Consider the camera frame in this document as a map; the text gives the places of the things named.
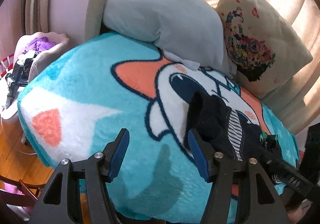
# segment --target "wall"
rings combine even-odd
[[[66,34],[71,47],[84,42],[84,25],[89,0],[49,0],[49,31]]]
[[[14,53],[21,36],[21,0],[4,0],[0,7],[0,61]]]

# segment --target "orange fin print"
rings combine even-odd
[[[58,109],[43,111],[32,119],[35,131],[47,142],[56,147],[61,141],[61,124]]]
[[[171,63],[164,56],[158,61],[128,61],[115,67],[120,80],[148,98],[156,97],[155,79],[159,69]]]

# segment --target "gray pillow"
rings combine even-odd
[[[169,60],[211,67],[228,76],[236,67],[224,48],[219,15],[205,0],[107,0],[103,23],[128,37],[154,42]]]

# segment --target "pink fabric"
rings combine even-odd
[[[11,185],[11,184],[8,184],[8,183],[4,183],[4,190],[6,192],[9,192],[9,193],[13,193],[13,194],[20,194],[20,195],[24,195],[22,193],[22,191],[20,191],[18,189],[18,187],[14,186],[14,185]],[[30,215],[32,213],[32,210],[33,208],[32,207],[23,207],[23,209]]]

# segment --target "turquoise blanket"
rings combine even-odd
[[[248,121],[278,134],[283,158],[295,166],[294,136],[245,89],[216,71],[190,71],[166,60],[153,44],[116,33],[49,65],[20,93],[19,118],[38,156],[53,167],[63,158],[88,158],[127,128],[127,154],[119,176],[107,185],[116,209],[134,219],[199,223],[211,184],[183,146],[196,90],[220,96]],[[281,193],[283,185],[276,189]],[[232,199],[228,223],[235,212]]]

